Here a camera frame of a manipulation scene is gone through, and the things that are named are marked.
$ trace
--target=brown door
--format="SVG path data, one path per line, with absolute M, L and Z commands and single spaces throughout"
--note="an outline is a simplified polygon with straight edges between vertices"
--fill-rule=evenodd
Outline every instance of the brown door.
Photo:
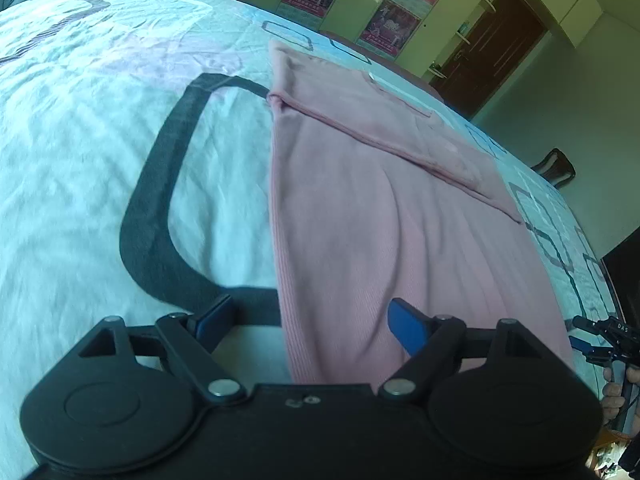
M 431 85 L 465 118 L 475 114 L 535 46 L 545 27 L 521 0 L 494 0 Z

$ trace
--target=metal screw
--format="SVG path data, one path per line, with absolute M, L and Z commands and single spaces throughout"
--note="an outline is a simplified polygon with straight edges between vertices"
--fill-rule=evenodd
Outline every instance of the metal screw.
M 216 397 L 228 397 L 240 391 L 240 384 L 233 379 L 218 379 L 210 382 L 208 389 Z
M 383 388 L 388 394 L 404 396 L 415 390 L 415 383 L 409 379 L 389 379 Z
M 287 399 L 284 401 L 285 406 L 289 406 L 290 408 L 301 408 L 302 401 L 296 399 Z

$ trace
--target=bed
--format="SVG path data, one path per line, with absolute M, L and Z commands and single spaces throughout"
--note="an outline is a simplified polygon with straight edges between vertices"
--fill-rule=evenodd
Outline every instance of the bed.
M 91 326 L 113 314 L 149 324 L 176 310 L 123 266 L 127 203 L 188 83 L 209 72 L 270 88 L 273 38 L 364 70 L 492 156 L 563 318 L 615 315 L 584 232 L 552 186 L 429 93 L 338 41 L 235 0 L 28 0 L 0 14 L 0 30 L 0 478 L 33 467 L 17 419 L 22 399 Z M 276 287 L 271 122 L 255 93 L 214 92 L 175 184 L 171 239 L 223 287 Z M 277 327 L 238 328 L 216 352 L 244 382 L 289 380 Z M 579 353 L 575 369 L 600 391 L 600 371 Z

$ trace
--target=pink garment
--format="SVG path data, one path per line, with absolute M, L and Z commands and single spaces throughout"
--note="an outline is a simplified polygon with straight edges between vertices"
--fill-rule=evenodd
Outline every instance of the pink garment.
M 407 360 L 386 307 L 514 317 L 571 366 L 558 302 L 493 159 L 365 73 L 272 41 L 270 214 L 300 383 L 379 385 Z

